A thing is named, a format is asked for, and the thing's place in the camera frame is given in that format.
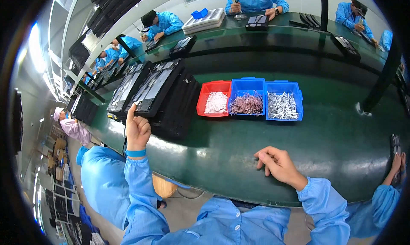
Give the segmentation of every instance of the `floor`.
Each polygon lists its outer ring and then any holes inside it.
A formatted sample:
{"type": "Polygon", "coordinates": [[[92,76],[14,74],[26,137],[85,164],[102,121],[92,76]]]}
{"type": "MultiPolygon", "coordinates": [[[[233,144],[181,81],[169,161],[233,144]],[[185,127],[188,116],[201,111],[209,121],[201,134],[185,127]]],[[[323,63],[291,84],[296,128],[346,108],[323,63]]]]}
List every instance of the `floor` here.
{"type": "MultiPolygon", "coordinates": [[[[70,168],[80,192],[80,199],[86,208],[87,214],[90,215],[93,224],[100,229],[102,237],[109,241],[110,245],[118,245],[121,243],[124,231],[116,228],[110,222],[105,220],[101,215],[96,213],[88,204],[81,187],[81,167],[75,162],[75,157],[81,144],[69,138],[68,150],[70,159],[70,168]]],[[[181,228],[190,227],[196,221],[197,214],[202,205],[212,197],[212,194],[204,193],[197,199],[186,199],[180,196],[177,192],[168,198],[167,208],[160,211],[165,215],[171,232],[175,232],[181,228]]],[[[371,244],[374,237],[368,239],[352,238],[349,245],[367,245],[371,244]]],[[[285,235],[284,242],[287,245],[306,244],[310,241],[310,231],[305,224],[305,212],[302,208],[292,208],[290,220],[288,224],[288,232],[285,235]]]]}

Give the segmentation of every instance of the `hand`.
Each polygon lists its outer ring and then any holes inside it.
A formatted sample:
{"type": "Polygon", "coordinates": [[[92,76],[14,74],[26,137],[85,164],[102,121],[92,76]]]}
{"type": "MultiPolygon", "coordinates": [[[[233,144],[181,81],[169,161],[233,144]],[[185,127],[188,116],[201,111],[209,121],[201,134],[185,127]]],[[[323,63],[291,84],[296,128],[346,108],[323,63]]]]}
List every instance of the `hand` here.
{"type": "Polygon", "coordinates": [[[362,32],[365,30],[365,27],[361,24],[355,24],[355,29],[359,32],[362,32]]]}
{"type": "Polygon", "coordinates": [[[391,173],[396,174],[400,170],[402,158],[406,158],[404,152],[401,154],[396,153],[393,159],[392,169],[390,170],[391,173]]]}
{"type": "Polygon", "coordinates": [[[271,8],[265,11],[265,16],[269,17],[269,21],[272,20],[276,16],[276,9],[271,8]]]}
{"type": "Polygon", "coordinates": [[[146,42],[148,40],[148,36],[146,34],[144,34],[144,36],[141,36],[141,40],[143,42],[146,42]]]}
{"type": "Polygon", "coordinates": [[[151,136],[151,125],[141,116],[135,117],[136,105],[133,103],[127,115],[127,150],[144,150],[151,136]]]}
{"type": "Polygon", "coordinates": [[[374,46],[375,46],[376,48],[379,47],[379,43],[377,42],[377,40],[375,40],[375,39],[373,38],[373,39],[372,39],[372,42],[374,43],[374,46]]]}
{"type": "Polygon", "coordinates": [[[238,2],[238,3],[231,4],[230,12],[232,14],[241,12],[241,3],[238,2]]]}
{"type": "Polygon", "coordinates": [[[164,32],[159,32],[154,36],[154,40],[157,41],[159,40],[162,36],[164,36],[164,32]]]}
{"type": "Polygon", "coordinates": [[[406,170],[406,153],[403,152],[401,154],[401,166],[400,166],[400,171],[404,172],[406,170]]]}
{"type": "Polygon", "coordinates": [[[307,178],[296,169],[287,151],[268,146],[254,156],[259,158],[257,169],[265,164],[265,176],[272,174],[278,181],[287,183],[298,191],[302,191],[308,184],[307,178]]]}

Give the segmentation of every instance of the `white tray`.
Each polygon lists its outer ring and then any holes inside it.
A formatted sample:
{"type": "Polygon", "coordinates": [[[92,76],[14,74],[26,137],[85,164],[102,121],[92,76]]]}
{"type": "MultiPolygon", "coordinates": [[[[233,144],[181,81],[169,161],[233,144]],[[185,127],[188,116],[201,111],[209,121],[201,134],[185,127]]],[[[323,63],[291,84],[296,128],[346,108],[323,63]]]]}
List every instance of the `white tray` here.
{"type": "Polygon", "coordinates": [[[199,26],[199,25],[218,22],[220,19],[223,19],[223,16],[225,16],[225,12],[224,12],[223,8],[210,10],[210,11],[208,11],[208,14],[206,16],[204,16],[203,18],[195,20],[193,17],[191,17],[182,26],[182,30],[191,29],[191,28],[199,26]]]}
{"type": "Polygon", "coordinates": [[[209,30],[209,29],[213,29],[213,28],[218,28],[218,27],[221,26],[222,22],[223,22],[223,18],[221,20],[219,20],[217,23],[214,23],[212,25],[202,26],[202,27],[198,27],[198,28],[194,27],[193,29],[189,29],[187,31],[184,31],[184,34],[188,35],[188,34],[201,32],[201,31],[205,31],[205,30],[209,30]]]}

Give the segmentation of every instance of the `worker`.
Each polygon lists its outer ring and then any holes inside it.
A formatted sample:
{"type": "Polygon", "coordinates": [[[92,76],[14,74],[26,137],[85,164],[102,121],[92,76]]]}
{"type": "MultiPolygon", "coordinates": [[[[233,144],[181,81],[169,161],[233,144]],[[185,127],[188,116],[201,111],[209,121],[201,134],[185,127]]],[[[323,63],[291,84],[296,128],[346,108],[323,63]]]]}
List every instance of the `worker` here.
{"type": "MultiPolygon", "coordinates": [[[[156,207],[157,195],[146,156],[151,135],[147,119],[134,117],[132,104],[126,121],[127,160],[125,179],[130,187],[130,225],[122,244],[284,244],[290,217],[289,208],[235,206],[224,197],[214,196],[201,208],[197,222],[188,229],[170,232],[167,220],[156,207]]],[[[350,227],[344,221],[347,201],[325,178],[305,177],[296,170],[286,151],[268,146],[254,154],[257,168],[265,164],[265,175],[296,189],[306,213],[313,217],[313,244],[346,244],[350,227]]]]}
{"type": "MultiPolygon", "coordinates": [[[[142,46],[142,43],[136,38],[125,35],[120,37],[131,50],[136,50],[142,46]]],[[[124,59],[128,57],[128,52],[120,45],[116,38],[111,42],[111,44],[113,45],[113,50],[115,50],[114,48],[119,47],[118,64],[120,65],[124,62],[124,59]]]]}
{"type": "MultiPolygon", "coordinates": [[[[130,190],[124,176],[126,159],[108,147],[82,146],[77,153],[81,166],[81,185],[89,205],[110,223],[125,230],[128,226],[127,209],[130,190]]],[[[157,208],[167,204],[157,196],[157,208]]]]}
{"type": "Polygon", "coordinates": [[[341,2],[337,6],[336,10],[336,22],[344,24],[350,30],[357,30],[358,32],[363,32],[376,47],[378,47],[377,40],[373,37],[372,30],[367,25],[365,19],[362,19],[367,13],[367,7],[357,0],[352,0],[352,2],[341,2]]]}
{"type": "Polygon", "coordinates": [[[225,7],[225,13],[227,15],[235,15],[240,11],[244,13],[265,11],[265,16],[268,16],[270,21],[278,14],[284,14],[289,11],[289,4],[285,0],[237,1],[238,3],[234,3],[232,0],[228,0],[225,7]]]}
{"type": "Polygon", "coordinates": [[[164,35],[178,32],[184,25],[176,14],[168,11],[158,13],[151,10],[141,18],[141,22],[145,28],[150,28],[148,35],[141,36],[142,41],[157,41],[164,35]]]}
{"type": "Polygon", "coordinates": [[[379,45],[383,48],[384,51],[389,52],[390,47],[392,46],[393,33],[389,30],[384,30],[382,36],[380,37],[379,45]]]}
{"type": "Polygon", "coordinates": [[[91,133],[78,123],[77,119],[72,119],[71,115],[66,118],[66,113],[61,107],[56,107],[53,115],[55,121],[59,121],[64,133],[74,138],[82,145],[88,145],[91,142],[91,133]]]}
{"type": "Polygon", "coordinates": [[[368,238],[378,235],[386,225],[401,193],[401,184],[394,188],[392,180],[401,172],[403,183],[406,178],[406,154],[396,154],[393,159],[392,168],[383,183],[377,187],[371,200],[349,204],[346,211],[349,217],[346,223],[350,225],[350,237],[368,238]]]}
{"type": "Polygon", "coordinates": [[[88,85],[88,83],[89,83],[90,80],[91,80],[91,78],[90,78],[87,74],[93,76],[93,74],[90,73],[90,72],[84,73],[84,75],[82,76],[82,79],[81,79],[81,80],[82,80],[82,82],[83,82],[84,84],[86,84],[86,85],[88,85]]]}

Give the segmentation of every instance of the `wrist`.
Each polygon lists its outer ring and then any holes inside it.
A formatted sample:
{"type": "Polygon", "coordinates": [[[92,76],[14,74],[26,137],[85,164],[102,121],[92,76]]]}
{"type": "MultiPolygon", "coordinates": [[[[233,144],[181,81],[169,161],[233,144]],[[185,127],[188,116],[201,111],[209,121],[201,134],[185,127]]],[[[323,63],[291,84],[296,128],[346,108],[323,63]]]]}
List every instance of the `wrist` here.
{"type": "Polygon", "coordinates": [[[298,174],[294,178],[291,178],[291,180],[287,182],[287,184],[300,192],[308,184],[308,179],[302,174],[300,174],[300,172],[298,172],[298,174]]]}
{"type": "MultiPolygon", "coordinates": [[[[145,150],[145,146],[139,146],[139,145],[132,146],[130,144],[127,145],[127,151],[130,151],[130,152],[144,151],[144,150],[145,150]]],[[[131,160],[142,160],[146,157],[146,155],[142,155],[142,156],[139,156],[139,157],[130,157],[128,154],[127,154],[127,156],[131,160]]]]}

